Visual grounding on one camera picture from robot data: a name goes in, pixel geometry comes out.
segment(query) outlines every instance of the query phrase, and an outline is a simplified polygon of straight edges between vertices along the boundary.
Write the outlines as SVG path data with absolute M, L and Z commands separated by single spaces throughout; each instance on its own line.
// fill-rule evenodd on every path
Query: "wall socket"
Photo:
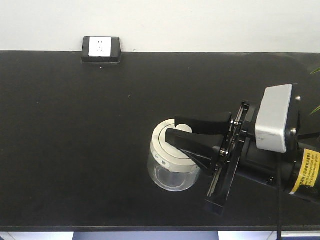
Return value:
M 91 36 L 89 41 L 89 57 L 110 57 L 111 37 Z
M 85 36 L 82 43 L 82 62 L 117 64 L 121 60 L 119 37 Z

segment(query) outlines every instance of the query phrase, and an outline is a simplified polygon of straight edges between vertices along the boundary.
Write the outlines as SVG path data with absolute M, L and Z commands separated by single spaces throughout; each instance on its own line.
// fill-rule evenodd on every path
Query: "jar lid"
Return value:
M 176 173 L 190 173 L 198 165 L 187 155 L 166 142 L 167 129 L 178 129 L 192 133 L 192 129 L 185 124 L 175 127 L 175 120 L 169 119 L 160 123 L 153 131 L 150 149 L 153 158 L 164 168 Z

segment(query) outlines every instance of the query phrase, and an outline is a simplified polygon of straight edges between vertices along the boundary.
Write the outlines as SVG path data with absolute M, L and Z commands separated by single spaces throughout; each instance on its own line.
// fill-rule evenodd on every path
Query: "black tabletop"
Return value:
M 299 83 L 304 131 L 320 113 L 318 54 L 0 53 L 0 231 L 221 231 L 277 226 L 274 189 L 236 176 L 223 216 L 203 210 L 210 180 L 165 191 L 150 140 L 175 115 L 236 114 L 268 86 Z M 320 205 L 283 194 L 284 230 L 320 230 Z

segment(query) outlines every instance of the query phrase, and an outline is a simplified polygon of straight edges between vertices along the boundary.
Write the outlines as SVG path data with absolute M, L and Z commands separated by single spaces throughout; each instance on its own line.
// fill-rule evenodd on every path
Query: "warning sticker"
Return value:
M 305 149 L 299 176 L 290 194 L 295 194 L 301 185 L 313 187 L 316 183 L 320 168 L 320 153 Z

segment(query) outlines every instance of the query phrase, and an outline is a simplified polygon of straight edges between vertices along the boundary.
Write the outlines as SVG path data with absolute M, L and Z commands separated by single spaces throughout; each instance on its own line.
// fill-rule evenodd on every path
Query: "screw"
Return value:
M 297 134 L 297 129 L 296 129 L 295 127 L 292 128 L 291 131 L 290 131 L 290 133 L 291 133 L 292 135 L 296 135 L 296 134 Z
M 235 126 L 238 126 L 240 124 L 240 122 L 236 121 L 236 120 L 231 120 L 231 125 L 235 125 Z
M 225 156 L 227 156 L 228 155 L 228 151 L 226 151 L 224 148 L 221 148 L 221 150 L 220 150 L 220 156 L 221 157 L 225 157 Z

